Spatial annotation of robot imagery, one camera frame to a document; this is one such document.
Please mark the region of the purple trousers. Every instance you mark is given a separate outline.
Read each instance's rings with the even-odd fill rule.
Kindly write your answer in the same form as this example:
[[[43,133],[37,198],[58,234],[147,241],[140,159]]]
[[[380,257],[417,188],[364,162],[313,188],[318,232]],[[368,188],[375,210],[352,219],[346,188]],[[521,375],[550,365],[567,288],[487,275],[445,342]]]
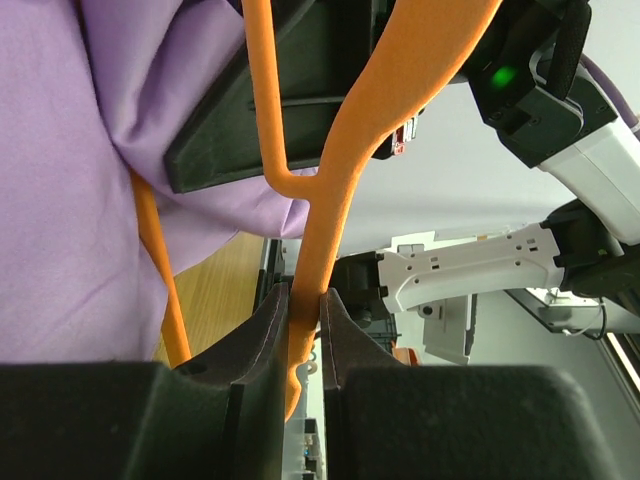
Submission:
[[[148,360],[167,289],[131,174],[153,188],[172,269],[239,232],[296,238],[308,206],[261,177],[176,195],[162,158],[244,43],[236,1],[1,5],[1,359]]]

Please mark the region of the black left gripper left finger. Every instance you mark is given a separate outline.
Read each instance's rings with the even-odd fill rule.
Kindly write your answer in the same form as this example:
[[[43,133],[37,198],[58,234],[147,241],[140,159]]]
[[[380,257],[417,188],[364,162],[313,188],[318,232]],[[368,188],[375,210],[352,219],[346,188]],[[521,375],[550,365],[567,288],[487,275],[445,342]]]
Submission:
[[[287,380],[289,287],[274,285],[250,318],[176,371],[211,387],[213,438],[189,461],[189,479],[279,479]]]

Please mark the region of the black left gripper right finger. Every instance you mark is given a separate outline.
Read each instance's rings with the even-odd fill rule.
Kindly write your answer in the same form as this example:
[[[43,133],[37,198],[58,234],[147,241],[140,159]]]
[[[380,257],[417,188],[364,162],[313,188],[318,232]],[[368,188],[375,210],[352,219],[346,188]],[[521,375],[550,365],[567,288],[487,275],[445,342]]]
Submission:
[[[376,376],[402,364],[353,322],[334,289],[320,300],[320,338],[327,477],[375,478],[389,425]]]

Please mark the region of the orange plastic hanger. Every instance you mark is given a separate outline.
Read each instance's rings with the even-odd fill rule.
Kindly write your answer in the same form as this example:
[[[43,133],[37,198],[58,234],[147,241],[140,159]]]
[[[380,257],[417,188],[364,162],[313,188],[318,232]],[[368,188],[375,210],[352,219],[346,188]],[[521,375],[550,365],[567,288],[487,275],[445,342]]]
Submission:
[[[381,142],[454,77],[500,4],[396,2],[335,117],[314,176],[297,176],[287,167],[271,4],[245,1],[242,6],[266,180],[279,194],[310,206],[289,300],[284,416],[290,418],[301,395],[296,370],[311,353],[320,299],[362,171]]]

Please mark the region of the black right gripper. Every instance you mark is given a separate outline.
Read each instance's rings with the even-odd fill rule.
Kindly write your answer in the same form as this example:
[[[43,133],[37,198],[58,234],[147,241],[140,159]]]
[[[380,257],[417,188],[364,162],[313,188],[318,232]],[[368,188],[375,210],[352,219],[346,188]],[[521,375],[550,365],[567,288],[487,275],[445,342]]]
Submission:
[[[376,46],[393,1],[274,1],[289,160],[317,160],[346,94]],[[210,85],[164,154],[173,192],[263,174],[246,47]]]

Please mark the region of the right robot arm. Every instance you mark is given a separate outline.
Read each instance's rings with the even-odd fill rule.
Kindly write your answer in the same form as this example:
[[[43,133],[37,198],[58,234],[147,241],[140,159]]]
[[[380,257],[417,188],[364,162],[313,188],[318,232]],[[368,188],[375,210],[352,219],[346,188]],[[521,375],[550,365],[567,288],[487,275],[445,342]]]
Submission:
[[[321,33],[329,38],[329,60],[339,65],[337,73],[342,75],[342,65],[349,75],[354,76],[356,67],[364,61],[357,59],[359,47],[369,43],[370,15],[365,12],[365,1],[327,1],[328,19],[321,25]],[[608,1],[596,1],[594,11],[604,12]],[[596,32],[593,38],[594,58],[601,66],[610,67],[615,80],[631,94],[627,99],[639,108],[639,93],[632,92],[631,77],[639,73],[636,67],[623,65],[615,67],[613,60],[630,60],[631,57],[609,58],[615,52],[616,39],[609,38],[613,27],[623,27],[623,40],[639,39],[639,1],[612,1],[609,6],[613,13],[604,19],[595,19]],[[197,13],[196,7],[189,7],[185,14],[176,19],[172,34],[180,34],[177,56],[174,60],[196,60],[196,53],[211,54],[213,73],[204,73],[205,87],[209,86],[230,58],[244,44],[243,21],[240,14],[227,1],[222,1],[222,13],[213,13],[213,19],[206,20],[204,13]],[[570,200],[571,194],[559,181],[541,172],[528,171],[519,161],[503,151],[498,141],[490,138],[488,128],[479,121],[479,114],[471,102],[471,94],[462,86],[448,87],[444,93],[428,107],[426,120],[419,128],[417,147],[412,148],[404,159],[371,161],[364,170],[356,191],[354,204],[349,213],[339,254],[347,255],[374,250],[390,245],[395,235],[418,231],[440,230],[464,231],[477,228],[498,228],[515,226],[537,221],[553,208]],[[266,187],[263,178],[252,178],[240,182],[205,189],[193,194],[176,197],[177,200],[196,209],[218,208],[214,201],[223,200],[257,202],[258,187]],[[231,206],[222,206],[218,215],[220,224],[229,223],[247,226],[230,226],[233,230],[258,232],[256,235],[285,236],[273,233],[277,230],[275,206],[265,206],[267,213],[251,212],[248,206],[237,204],[239,213],[231,213]],[[299,226],[304,222],[300,217],[294,220],[286,235],[299,235]],[[219,240],[207,240],[212,246],[205,246],[205,240],[196,239],[195,227],[177,227],[178,236],[170,244],[172,266],[180,273],[211,255],[220,245],[235,233],[220,233]]]

